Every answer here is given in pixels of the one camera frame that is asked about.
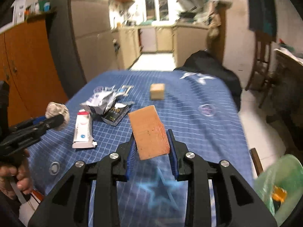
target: green plastic bag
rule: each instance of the green plastic bag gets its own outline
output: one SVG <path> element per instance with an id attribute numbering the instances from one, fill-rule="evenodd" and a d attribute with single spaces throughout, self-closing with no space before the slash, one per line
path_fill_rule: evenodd
<path id="1" fill-rule="evenodd" d="M 287 198 L 275 213 L 272 200 L 274 186 L 287 191 Z M 261 173 L 254 189 L 280 226 L 291 214 L 303 194 L 303 167 L 293 155 L 285 155 Z"/>

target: window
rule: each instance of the window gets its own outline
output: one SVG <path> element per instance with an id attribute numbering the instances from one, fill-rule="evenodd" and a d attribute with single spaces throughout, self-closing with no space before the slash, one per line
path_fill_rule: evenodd
<path id="1" fill-rule="evenodd" d="M 145 0 L 146 20 L 169 20 L 168 0 Z"/>

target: beige cabinet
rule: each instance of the beige cabinet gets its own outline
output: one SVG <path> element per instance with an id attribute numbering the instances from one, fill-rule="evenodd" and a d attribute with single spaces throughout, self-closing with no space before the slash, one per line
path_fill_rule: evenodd
<path id="1" fill-rule="evenodd" d="M 141 55 L 138 29 L 121 28 L 119 32 L 112 34 L 120 45 L 116 52 L 119 69 L 128 69 Z"/>
<path id="2" fill-rule="evenodd" d="M 157 51 L 172 51 L 173 39 L 172 28 L 157 28 Z"/>
<path id="3" fill-rule="evenodd" d="M 202 28 L 174 27 L 174 58 L 176 67 L 183 66 L 185 61 L 199 50 L 207 49 L 207 30 Z"/>

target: human hand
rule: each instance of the human hand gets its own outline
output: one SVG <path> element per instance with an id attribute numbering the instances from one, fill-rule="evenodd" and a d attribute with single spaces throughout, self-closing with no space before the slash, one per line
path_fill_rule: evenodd
<path id="1" fill-rule="evenodd" d="M 27 150 L 24 150 L 24 155 L 29 157 Z M 12 176 L 17 177 L 17 187 L 25 195 L 29 194 L 33 190 L 33 183 L 28 168 L 27 158 L 24 158 L 18 168 L 7 164 L 0 164 L 0 190 L 9 198 L 14 199 L 16 194 L 9 181 L 9 177 Z"/>

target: wooden cube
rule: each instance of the wooden cube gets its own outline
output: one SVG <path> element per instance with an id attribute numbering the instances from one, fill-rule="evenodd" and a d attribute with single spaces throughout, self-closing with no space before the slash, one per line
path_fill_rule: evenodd
<path id="1" fill-rule="evenodd" d="M 164 100 L 165 84 L 153 83 L 150 87 L 151 100 Z"/>

